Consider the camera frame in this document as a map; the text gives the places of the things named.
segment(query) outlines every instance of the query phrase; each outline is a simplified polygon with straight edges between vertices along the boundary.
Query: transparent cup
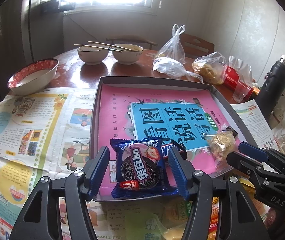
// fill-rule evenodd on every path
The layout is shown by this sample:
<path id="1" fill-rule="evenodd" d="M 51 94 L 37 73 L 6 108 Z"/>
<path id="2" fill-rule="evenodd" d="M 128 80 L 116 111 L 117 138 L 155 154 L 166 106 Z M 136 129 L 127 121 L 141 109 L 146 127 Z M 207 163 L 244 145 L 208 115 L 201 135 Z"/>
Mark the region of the transparent cup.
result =
<path id="1" fill-rule="evenodd" d="M 240 103 L 250 91 L 251 87 L 248 86 L 245 82 L 238 79 L 236 89 L 233 94 L 233 99 L 237 103 Z"/>

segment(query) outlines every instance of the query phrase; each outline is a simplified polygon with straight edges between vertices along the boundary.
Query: chopstick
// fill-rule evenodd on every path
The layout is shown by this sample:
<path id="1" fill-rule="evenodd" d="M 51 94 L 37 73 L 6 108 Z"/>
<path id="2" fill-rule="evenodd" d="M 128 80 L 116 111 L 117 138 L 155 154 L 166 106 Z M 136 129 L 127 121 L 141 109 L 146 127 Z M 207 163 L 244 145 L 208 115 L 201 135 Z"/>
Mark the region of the chopstick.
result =
<path id="1" fill-rule="evenodd" d="M 102 43 L 102 42 L 96 42 L 96 41 L 88 41 L 90 43 L 95 43 L 95 44 L 102 44 L 102 45 L 107 45 L 107 46 L 110 46 L 110 47 L 115 47 L 115 48 L 119 48 L 119 49 L 124 49 L 124 50 L 127 50 L 127 51 L 135 51 L 134 49 L 128 49 L 128 48 L 124 48 L 124 47 L 120 47 L 120 46 L 115 46 L 115 45 L 111 45 L 111 44 L 107 44 L 107 43 Z"/>
<path id="2" fill-rule="evenodd" d="M 85 46 L 85 47 L 92 47 L 92 48 L 107 49 L 107 50 L 112 50 L 112 51 L 123 52 L 123 50 L 119 50 L 119 49 L 102 48 L 102 47 L 98 47 L 98 46 L 91 46 L 91 45 L 84 45 L 84 44 L 74 44 L 74 45 L 76 45 L 76 46 Z"/>

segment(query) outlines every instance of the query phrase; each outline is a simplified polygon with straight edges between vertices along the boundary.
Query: wooden table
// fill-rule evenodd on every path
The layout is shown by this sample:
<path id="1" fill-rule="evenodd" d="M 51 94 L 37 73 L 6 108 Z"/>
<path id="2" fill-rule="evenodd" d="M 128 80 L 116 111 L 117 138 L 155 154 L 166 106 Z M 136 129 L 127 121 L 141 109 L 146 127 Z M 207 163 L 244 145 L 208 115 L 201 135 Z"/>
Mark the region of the wooden table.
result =
<path id="1" fill-rule="evenodd" d="M 75 88 L 97 88 L 102 76 L 145 76 L 169 78 L 166 74 L 153 71 L 153 58 L 155 50 L 145 49 L 141 58 L 132 65 L 122 65 L 114 59 L 110 51 L 107 58 L 99 65 L 86 65 L 80 60 L 77 49 L 64 52 L 55 58 L 59 60 L 57 74 L 49 87 L 75 87 Z M 193 71 L 193 59 L 186 58 L 184 67 Z M 215 85 L 217 90 L 227 99 L 230 104 L 236 104 L 233 92 L 223 85 Z"/>

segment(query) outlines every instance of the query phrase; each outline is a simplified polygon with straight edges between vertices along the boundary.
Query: metal bolt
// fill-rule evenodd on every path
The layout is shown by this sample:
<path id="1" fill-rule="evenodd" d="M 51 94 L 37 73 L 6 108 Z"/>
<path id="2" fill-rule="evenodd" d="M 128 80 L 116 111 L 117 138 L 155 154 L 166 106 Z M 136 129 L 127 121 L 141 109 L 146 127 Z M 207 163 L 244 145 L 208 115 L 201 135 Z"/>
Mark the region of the metal bolt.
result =
<path id="1" fill-rule="evenodd" d="M 236 182 L 238 181 L 238 179 L 237 179 L 236 177 L 234 177 L 234 176 L 231 176 L 231 177 L 229 178 L 229 180 L 230 180 L 232 183 L 236 183 Z"/>
<path id="2" fill-rule="evenodd" d="M 82 174 L 84 174 L 84 172 L 82 170 L 76 170 L 74 172 L 74 175 L 77 176 L 77 177 L 81 176 Z"/>
<path id="3" fill-rule="evenodd" d="M 204 175 L 204 173 L 201 170 L 195 170 L 194 174 L 198 177 Z"/>
<path id="4" fill-rule="evenodd" d="M 47 181 L 49 181 L 49 178 L 48 178 L 48 177 L 42 177 L 42 178 L 40 179 L 40 182 L 41 182 L 41 183 L 46 183 Z"/>

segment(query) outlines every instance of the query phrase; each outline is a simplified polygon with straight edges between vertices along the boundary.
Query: blue cookie wrapper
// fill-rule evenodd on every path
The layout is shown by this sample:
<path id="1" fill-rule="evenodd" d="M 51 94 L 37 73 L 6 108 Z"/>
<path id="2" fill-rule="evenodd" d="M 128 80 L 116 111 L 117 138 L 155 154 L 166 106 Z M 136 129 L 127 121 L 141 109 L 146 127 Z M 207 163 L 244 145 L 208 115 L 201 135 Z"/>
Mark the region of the blue cookie wrapper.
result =
<path id="1" fill-rule="evenodd" d="M 113 198 L 178 195 L 177 188 L 168 181 L 161 142 L 161 137 L 110 140 L 116 152 L 117 185 L 111 192 Z M 123 187 L 124 183 L 130 181 L 139 184 L 138 190 Z"/>

